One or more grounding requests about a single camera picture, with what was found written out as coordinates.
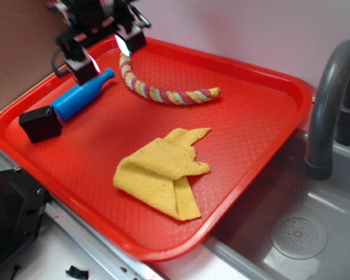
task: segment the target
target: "plastic tray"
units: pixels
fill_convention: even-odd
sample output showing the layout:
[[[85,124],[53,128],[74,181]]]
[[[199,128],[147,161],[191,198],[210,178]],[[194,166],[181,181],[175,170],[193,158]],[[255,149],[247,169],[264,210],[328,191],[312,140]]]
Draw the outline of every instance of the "plastic tray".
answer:
[[[179,256],[198,245],[249,186],[307,114],[309,88],[294,77],[227,58],[148,39],[132,57],[143,82],[165,90],[219,86],[221,97],[175,106],[129,90],[119,72],[114,39],[90,49],[101,71],[116,77],[58,137],[31,144],[18,116],[50,104],[75,82],[54,75],[0,115],[0,148],[49,192],[127,253],[144,261]],[[211,127],[195,144],[196,161],[211,172],[189,177],[202,217],[179,222],[113,186],[120,160],[182,127]]]

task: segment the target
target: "sink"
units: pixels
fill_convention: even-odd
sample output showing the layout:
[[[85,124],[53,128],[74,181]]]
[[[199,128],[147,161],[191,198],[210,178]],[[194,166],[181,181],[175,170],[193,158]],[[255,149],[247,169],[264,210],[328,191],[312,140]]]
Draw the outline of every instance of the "sink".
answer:
[[[306,141],[295,131],[211,236],[267,278],[350,279],[350,147],[335,143],[333,175],[315,181]]]

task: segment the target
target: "striped rope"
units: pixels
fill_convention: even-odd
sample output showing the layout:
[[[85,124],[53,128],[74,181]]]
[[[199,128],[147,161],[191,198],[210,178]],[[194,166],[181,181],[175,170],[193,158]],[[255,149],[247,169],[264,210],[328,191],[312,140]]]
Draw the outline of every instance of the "striped rope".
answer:
[[[218,97],[221,93],[221,89],[218,87],[195,90],[194,92],[171,92],[169,90],[160,90],[140,81],[132,72],[131,59],[123,53],[121,53],[119,65],[122,78],[131,90],[144,98],[157,102],[175,105],[200,104]]]

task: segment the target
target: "sink drain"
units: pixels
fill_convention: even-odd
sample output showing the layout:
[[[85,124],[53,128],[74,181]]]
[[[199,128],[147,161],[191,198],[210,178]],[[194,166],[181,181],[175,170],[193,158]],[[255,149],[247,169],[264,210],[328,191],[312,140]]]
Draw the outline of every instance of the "sink drain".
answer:
[[[325,248],[327,239],[322,221],[305,212],[286,213],[271,226],[271,241],[275,248],[296,260],[318,255]]]

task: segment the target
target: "cardboard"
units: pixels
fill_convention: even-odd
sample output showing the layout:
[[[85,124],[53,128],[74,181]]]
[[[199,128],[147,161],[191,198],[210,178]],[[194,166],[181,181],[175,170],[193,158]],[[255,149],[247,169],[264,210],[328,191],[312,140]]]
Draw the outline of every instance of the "cardboard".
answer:
[[[0,111],[52,73],[62,19],[44,0],[0,1]]]

